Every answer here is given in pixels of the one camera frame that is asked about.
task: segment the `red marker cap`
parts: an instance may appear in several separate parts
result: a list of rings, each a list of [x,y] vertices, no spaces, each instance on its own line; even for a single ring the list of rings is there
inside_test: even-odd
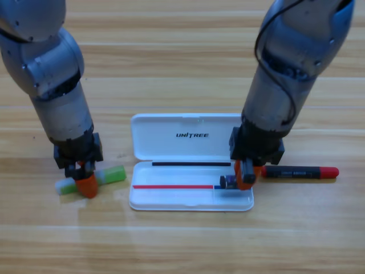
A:
[[[336,167],[320,167],[319,170],[321,171],[321,179],[334,179],[340,174]]]

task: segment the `marker pen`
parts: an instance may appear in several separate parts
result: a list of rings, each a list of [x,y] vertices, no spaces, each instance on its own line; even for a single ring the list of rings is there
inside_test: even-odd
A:
[[[264,178],[334,179],[339,175],[336,167],[263,166]]]

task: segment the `table surface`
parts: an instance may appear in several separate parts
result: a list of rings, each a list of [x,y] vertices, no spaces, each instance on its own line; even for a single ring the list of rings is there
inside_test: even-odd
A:
[[[69,0],[105,161],[128,179],[59,197],[63,177],[29,98],[0,65],[0,273],[365,273],[365,2],[316,82],[281,164],[336,166],[335,183],[254,186],[244,213],[128,205],[130,118],[241,112],[271,0]]]

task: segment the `black line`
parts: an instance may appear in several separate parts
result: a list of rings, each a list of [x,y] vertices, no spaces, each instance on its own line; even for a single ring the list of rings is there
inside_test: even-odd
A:
[[[197,167],[230,167],[231,162],[152,162],[153,166],[197,166]]]

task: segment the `green eraser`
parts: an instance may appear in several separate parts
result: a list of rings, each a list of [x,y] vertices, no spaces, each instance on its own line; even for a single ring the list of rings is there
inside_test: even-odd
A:
[[[107,168],[105,170],[98,170],[94,173],[99,186],[124,181],[127,178],[124,166],[116,166]],[[55,188],[58,195],[66,195],[78,191],[73,178],[65,178],[56,182]]]
[[[124,181],[126,174],[123,166],[111,167],[106,170],[100,170],[95,172],[98,185],[111,184],[114,182]]]

